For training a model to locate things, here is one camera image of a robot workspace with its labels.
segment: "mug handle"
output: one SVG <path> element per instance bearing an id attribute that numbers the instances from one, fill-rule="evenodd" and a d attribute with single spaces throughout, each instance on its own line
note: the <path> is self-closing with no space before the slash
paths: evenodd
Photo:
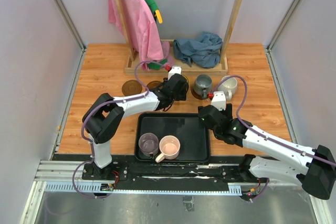
<path id="1" fill-rule="evenodd" d="M 202 98 L 203 98 L 203 99 L 205 99 L 205 98 L 206 98 L 206 96 L 207 96 L 207 94 L 206 94 L 206 89 L 203 89 Z"/>
<path id="2" fill-rule="evenodd" d="M 163 161 L 164 158 L 165 158 L 165 157 L 164 157 L 164 154 L 163 154 L 163 153 L 160 153 L 159 156 L 156 157 L 155 161 L 156 161 L 157 163 L 159 163 L 159 162 Z"/>
<path id="3" fill-rule="evenodd" d="M 228 100 L 231 100 L 231 98 L 232 98 L 232 91 L 231 91 L 231 90 L 228 90 L 228 91 L 227 91 L 227 99 L 228 99 Z"/>

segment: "black tray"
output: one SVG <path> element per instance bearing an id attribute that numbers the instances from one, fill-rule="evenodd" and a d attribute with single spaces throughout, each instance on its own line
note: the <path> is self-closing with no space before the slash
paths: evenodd
<path id="1" fill-rule="evenodd" d="M 180 141 L 178 157 L 165 159 L 162 163 L 206 163 L 210 158 L 209 131 L 196 113 L 142 113 L 139 116 L 135 157 L 140 161 L 155 162 L 145 156 L 138 145 L 140 136 L 148 132 L 155 134 L 159 141 L 167 135 L 176 136 Z"/>

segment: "wooden base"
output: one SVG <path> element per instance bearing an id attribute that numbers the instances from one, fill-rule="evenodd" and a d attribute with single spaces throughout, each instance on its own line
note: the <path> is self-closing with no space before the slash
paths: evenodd
<path id="1" fill-rule="evenodd" d="M 174 51 L 172 48 L 173 40 L 162 40 L 162 41 L 169 41 L 171 43 L 170 53 L 171 55 L 174 55 Z M 139 63 L 139 61 L 140 61 L 140 58 L 139 58 L 138 52 L 135 53 L 134 61 L 132 61 L 130 56 L 127 57 L 126 63 L 125 63 L 125 74 L 128 76 L 133 76 L 134 68 Z M 228 73 L 226 54 L 224 54 L 222 62 L 218 63 L 217 66 L 211 69 L 202 68 L 195 63 L 192 64 L 192 67 L 189 67 L 188 64 L 181 62 L 175 57 L 174 57 L 174 65 L 181 66 L 183 74 L 187 76 L 199 76 L 200 74 L 208 74 L 211 76 L 222 76 L 223 77 L 227 75 Z M 167 75 L 167 71 L 164 69 L 144 71 L 141 68 L 138 68 L 136 72 L 142 76 L 166 76 Z"/>

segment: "brown coaster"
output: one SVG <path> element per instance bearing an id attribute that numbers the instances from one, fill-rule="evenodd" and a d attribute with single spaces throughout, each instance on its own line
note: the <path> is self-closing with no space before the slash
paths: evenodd
<path id="1" fill-rule="evenodd" d="M 160 85 L 162 82 L 161 81 L 151 81 L 150 83 L 147 84 L 147 87 L 149 89 L 154 89 L 156 88 L 158 85 Z"/>
<path id="2" fill-rule="evenodd" d="M 191 94 L 193 94 L 194 98 L 199 99 L 199 100 L 205 100 L 208 98 L 208 96 L 206 96 L 206 98 L 202 98 L 199 94 L 196 94 L 194 87 L 190 87 L 191 89 Z"/>
<path id="3" fill-rule="evenodd" d="M 127 97 L 129 95 L 140 94 L 141 91 L 142 91 L 142 86 L 136 80 L 129 80 L 129 81 L 124 83 L 121 90 L 122 90 L 122 93 L 124 94 L 124 96 Z"/>

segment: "metal floor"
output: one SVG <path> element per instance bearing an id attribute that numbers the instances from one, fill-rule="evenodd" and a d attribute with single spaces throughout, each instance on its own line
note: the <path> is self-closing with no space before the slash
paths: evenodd
<path id="1" fill-rule="evenodd" d="M 112 194 L 86 199 L 77 193 L 45 193 L 36 223 L 317 223 L 309 196 L 297 187 L 268 187 L 249 204 L 238 196 Z"/>

